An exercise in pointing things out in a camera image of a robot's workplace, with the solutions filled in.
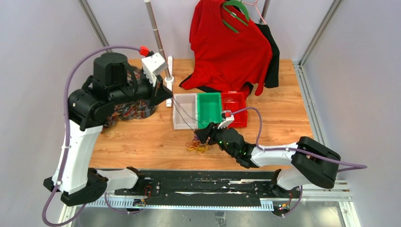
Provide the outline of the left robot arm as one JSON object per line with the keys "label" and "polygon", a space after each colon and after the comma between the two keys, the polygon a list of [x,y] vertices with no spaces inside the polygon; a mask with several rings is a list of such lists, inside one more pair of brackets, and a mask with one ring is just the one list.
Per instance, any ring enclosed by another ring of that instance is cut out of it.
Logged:
{"label": "left robot arm", "polygon": [[95,58],[93,75],[82,88],[70,93],[66,126],[69,152],[61,156],[58,165],[64,172],[60,180],[57,175],[44,180],[45,188],[61,192],[65,205],[91,203],[106,192],[120,189],[133,195],[144,192],[145,176],[134,167],[111,171],[89,167],[96,140],[117,105],[144,101],[152,107],[173,96],[160,75],[168,68],[161,54],[150,53],[141,62],[137,78],[125,55],[104,53]]}

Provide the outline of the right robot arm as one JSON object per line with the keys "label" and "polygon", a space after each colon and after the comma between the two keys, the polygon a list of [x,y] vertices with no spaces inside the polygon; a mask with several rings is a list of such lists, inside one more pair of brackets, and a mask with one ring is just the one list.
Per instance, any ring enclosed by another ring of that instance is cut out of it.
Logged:
{"label": "right robot arm", "polygon": [[334,187],[341,157],[310,137],[303,136],[298,142],[278,147],[258,146],[246,142],[234,128],[219,129],[213,122],[195,130],[195,135],[201,143],[218,145],[244,168],[287,166],[276,170],[271,180],[270,191],[276,197],[305,184]]}

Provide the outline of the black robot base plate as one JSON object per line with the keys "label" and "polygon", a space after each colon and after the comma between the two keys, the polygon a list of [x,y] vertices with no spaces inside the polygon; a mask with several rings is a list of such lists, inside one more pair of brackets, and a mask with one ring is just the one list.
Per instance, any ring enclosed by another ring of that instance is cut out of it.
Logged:
{"label": "black robot base plate", "polygon": [[299,188],[275,195],[273,172],[142,170],[144,182],[115,195],[145,199],[148,205],[196,207],[257,207],[261,199],[295,202]]}

